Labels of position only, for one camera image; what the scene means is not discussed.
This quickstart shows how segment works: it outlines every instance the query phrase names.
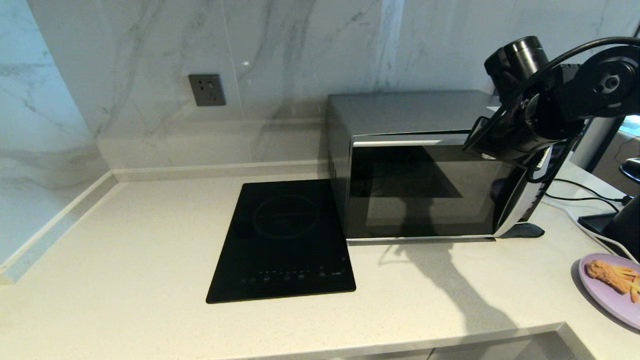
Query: black glass cooktop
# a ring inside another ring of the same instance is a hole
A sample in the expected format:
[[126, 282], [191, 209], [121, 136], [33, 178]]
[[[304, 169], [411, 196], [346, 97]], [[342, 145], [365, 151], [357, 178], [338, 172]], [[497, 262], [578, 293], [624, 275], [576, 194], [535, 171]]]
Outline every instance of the black glass cooktop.
[[243, 185], [207, 303], [355, 289], [329, 180]]

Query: marble backsplash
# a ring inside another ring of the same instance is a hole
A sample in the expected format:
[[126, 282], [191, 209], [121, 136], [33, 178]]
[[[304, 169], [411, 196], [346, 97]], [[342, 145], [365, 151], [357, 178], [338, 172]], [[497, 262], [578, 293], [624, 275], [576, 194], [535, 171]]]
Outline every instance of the marble backsplash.
[[0, 2], [0, 264], [109, 169], [26, 0]]
[[[113, 169], [321, 157], [326, 96], [490, 91], [483, 62], [631, 35], [637, 0], [28, 0]], [[227, 105], [196, 107], [188, 74]]]

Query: microwave window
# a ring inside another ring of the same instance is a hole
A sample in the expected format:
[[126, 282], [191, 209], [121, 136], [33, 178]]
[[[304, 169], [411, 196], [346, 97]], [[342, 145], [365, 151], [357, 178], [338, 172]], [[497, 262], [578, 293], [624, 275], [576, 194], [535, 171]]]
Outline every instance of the microwave window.
[[511, 165], [470, 156], [460, 145], [355, 150], [352, 215], [363, 236], [492, 234]]

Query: white cable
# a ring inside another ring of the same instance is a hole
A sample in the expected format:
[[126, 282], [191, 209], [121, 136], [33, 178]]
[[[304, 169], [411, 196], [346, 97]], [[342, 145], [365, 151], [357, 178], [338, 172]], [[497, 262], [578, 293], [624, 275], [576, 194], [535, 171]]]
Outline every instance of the white cable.
[[620, 248], [620, 250], [622, 250], [622, 252], [624, 252], [624, 253], [625, 253], [625, 255], [627, 255], [627, 257], [628, 257], [631, 261], [633, 261], [633, 262], [635, 262], [636, 264], [638, 264], [638, 261], [634, 258], [634, 256], [633, 256], [633, 255], [629, 252], [629, 250], [627, 250], [627, 248], [626, 248], [624, 245], [622, 245], [621, 243], [617, 242], [616, 240], [612, 240], [612, 239], [609, 239], [609, 238], [607, 238], [607, 237], [605, 237], [605, 236], [602, 236], [602, 235], [600, 235], [600, 234], [598, 234], [598, 233], [594, 233], [593, 231], [591, 231], [591, 230], [587, 229], [586, 227], [582, 226], [582, 224], [580, 224], [580, 223], [578, 222], [578, 220], [577, 220], [575, 217], [573, 217], [573, 215], [572, 215], [572, 214], [569, 212], [569, 210], [567, 210], [565, 207], [560, 206], [560, 205], [553, 204], [553, 203], [551, 203], [551, 202], [549, 202], [549, 201], [545, 201], [545, 200], [542, 200], [542, 202], [544, 202], [545, 204], [547, 204], [547, 205], [549, 205], [549, 206], [553, 206], [554, 208], [556, 208], [556, 209], [558, 209], [558, 210], [562, 210], [562, 212], [563, 212], [563, 213], [565, 213], [565, 214], [566, 214], [566, 215], [571, 219], [571, 221], [573, 221], [573, 223], [574, 223], [575, 225], [577, 225], [577, 226], [580, 228], [580, 230], [584, 231], [587, 235], [589, 235], [589, 237], [590, 237], [590, 238], [594, 239], [597, 243], [599, 243], [600, 245], [602, 245], [602, 247], [604, 247], [605, 249], [608, 249], [608, 248], [607, 248], [607, 247], [602, 243], [602, 241], [600, 241], [600, 240], [604, 240], [604, 241], [606, 241], [606, 242], [608, 242], [608, 243], [612, 243], [613, 245], [615, 245], [615, 246], [619, 247], [619, 248]]

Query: food on plate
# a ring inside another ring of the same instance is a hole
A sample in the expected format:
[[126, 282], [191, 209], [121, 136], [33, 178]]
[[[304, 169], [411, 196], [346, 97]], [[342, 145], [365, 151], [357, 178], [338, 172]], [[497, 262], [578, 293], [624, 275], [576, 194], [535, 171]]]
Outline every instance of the food on plate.
[[632, 268], [592, 260], [585, 266], [585, 271], [590, 277], [606, 283], [621, 294], [631, 292], [631, 302], [640, 302], [640, 274]]

